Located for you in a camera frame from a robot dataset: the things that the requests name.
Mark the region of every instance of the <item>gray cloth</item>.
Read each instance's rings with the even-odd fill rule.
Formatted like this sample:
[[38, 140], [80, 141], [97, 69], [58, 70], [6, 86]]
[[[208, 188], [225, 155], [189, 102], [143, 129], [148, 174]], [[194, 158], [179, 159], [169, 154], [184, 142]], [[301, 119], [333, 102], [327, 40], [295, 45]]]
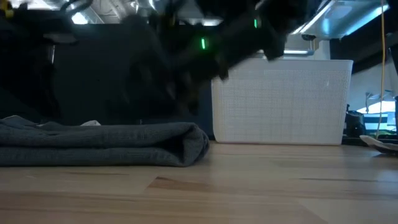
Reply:
[[186, 167], [208, 148], [207, 135], [192, 123], [39, 126], [18, 116], [0, 119], [0, 166]]

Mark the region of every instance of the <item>white plastic basket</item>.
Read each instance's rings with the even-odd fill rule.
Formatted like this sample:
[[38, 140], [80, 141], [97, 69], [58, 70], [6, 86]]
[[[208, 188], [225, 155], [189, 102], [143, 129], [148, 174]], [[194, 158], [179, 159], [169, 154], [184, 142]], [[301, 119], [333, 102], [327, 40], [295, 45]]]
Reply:
[[339, 145], [353, 62], [249, 59], [212, 83], [223, 143]]

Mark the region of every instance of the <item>gray towel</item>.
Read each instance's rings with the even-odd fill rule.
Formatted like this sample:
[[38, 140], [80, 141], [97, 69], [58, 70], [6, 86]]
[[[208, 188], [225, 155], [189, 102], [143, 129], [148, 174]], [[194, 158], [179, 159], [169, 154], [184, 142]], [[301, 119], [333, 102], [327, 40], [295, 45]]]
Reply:
[[193, 123], [39, 126], [18, 116], [0, 119], [0, 166], [186, 167], [208, 148], [207, 135]]

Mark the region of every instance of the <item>wooden table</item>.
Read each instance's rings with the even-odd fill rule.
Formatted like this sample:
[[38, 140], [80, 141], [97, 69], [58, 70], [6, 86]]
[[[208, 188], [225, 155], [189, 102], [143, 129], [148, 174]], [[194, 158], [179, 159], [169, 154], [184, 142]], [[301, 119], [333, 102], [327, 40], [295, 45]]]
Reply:
[[0, 224], [398, 223], [398, 159], [213, 144], [188, 168], [0, 168]]

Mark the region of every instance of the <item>wire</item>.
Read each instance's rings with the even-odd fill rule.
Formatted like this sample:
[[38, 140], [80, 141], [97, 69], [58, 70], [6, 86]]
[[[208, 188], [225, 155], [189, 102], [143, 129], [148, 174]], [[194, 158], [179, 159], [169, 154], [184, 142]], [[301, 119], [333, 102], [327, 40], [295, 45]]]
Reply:
[[376, 133], [376, 139], [379, 138], [379, 133], [380, 133], [380, 125], [381, 125], [381, 120], [382, 120], [382, 102], [383, 102], [383, 96], [384, 96], [384, 77], [385, 77], [385, 67], [386, 67], [386, 36], [384, 35], [385, 33], [385, 28], [384, 28], [384, 0], [380, 0], [381, 2], [381, 44], [382, 44], [382, 67], [381, 67], [381, 94], [380, 94], [380, 117], [379, 117], [379, 124], [377, 125], [377, 133]]

